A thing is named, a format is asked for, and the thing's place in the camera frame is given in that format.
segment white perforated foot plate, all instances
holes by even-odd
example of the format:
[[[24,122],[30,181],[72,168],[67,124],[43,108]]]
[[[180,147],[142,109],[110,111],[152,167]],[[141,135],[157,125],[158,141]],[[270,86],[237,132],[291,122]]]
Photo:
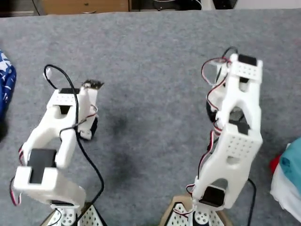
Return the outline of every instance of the white perforated foot plate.
[[[61,214],[58,211],[55,211],[54,215],[52,216],[52,218],[50,219],[50,221],[48,222],[47,225],[48,226],[70,226],[70,225],[72,225],[74,222],[73,216],[71,216],[70,213],[65,212],[63,209],[59,209],[59,211],[62,213],[62,217],[60,218]],[[87,212],[83,215],[83,217],[79,221],[78,226],[103,226],[94,206],[91,206],[87,210]]]
[[[179,212],[187,211],[182,203],[175,203],[174,208]],[[194,216],[196,222],[199,223],[200,225],[206,225],[209,220],[209,226],[224,226],[222,220],[219,218],[219,216],[215,211],[208,211],[208,213],[196,211]],[[189,225],[187,218],[172,211],[171,214],[169,215],[169,219],[167,219],[165,226],[192,226],[192,225]]]

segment teal fabric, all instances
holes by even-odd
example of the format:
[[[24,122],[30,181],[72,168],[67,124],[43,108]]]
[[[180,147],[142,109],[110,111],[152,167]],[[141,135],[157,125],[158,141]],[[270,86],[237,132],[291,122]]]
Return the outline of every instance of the teal fabric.
[[[281,155],[280,166],[301,194],[301,138],[292,142]]]

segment gray carpet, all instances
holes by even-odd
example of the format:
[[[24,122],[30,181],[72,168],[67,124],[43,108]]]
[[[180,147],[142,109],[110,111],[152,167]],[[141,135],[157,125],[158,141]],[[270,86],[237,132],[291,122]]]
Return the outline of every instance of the gray carpet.
[[[201,64],[229,45],[264,62],[261,91],[262,149],[251,178],[258,194],[252,225],[299,223],[269,194],[269,161],[301,134],[301,10],[111,13],[3,18],[0,48],[17,68],[8,111],[8,135],[0,143],[0,222],[38,226],[50,208],[24,196],[15,208],[8,184],[18,165],[17,150],[45,112],[53,90],[43,79],[46,63],[61,66],[76,85],[87,78],[105,82],[97,105],[99,123],[87,152],[105,179],[96,207],[110,226],[159,222],[175,194],[193,182],[211,124],[209,87]],[[55,73],[53,83],[67,86]],[[99,181],[79,149],[66,175],[87,189]],[[252,189],[246,185],[232,209],[244,226]]]

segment red object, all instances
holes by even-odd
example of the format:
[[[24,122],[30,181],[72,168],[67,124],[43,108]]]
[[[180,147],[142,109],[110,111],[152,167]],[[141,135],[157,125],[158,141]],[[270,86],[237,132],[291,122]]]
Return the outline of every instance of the red object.
[[[281,155],[278,155],[275,159],[273,159],[272,161],[269,162],[269,168],[272,171],[272,174],[274,174],[274,172],[276,170],[276,167],[277,167],[277,165],[279,163],[279,160],[280,160],[280,156]]]

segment drawer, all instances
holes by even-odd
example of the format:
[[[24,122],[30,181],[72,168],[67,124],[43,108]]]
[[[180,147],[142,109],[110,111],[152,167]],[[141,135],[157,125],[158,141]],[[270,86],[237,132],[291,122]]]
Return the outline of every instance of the drawer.
[[[128,12],[128,0],[43,0],[46,14]]]

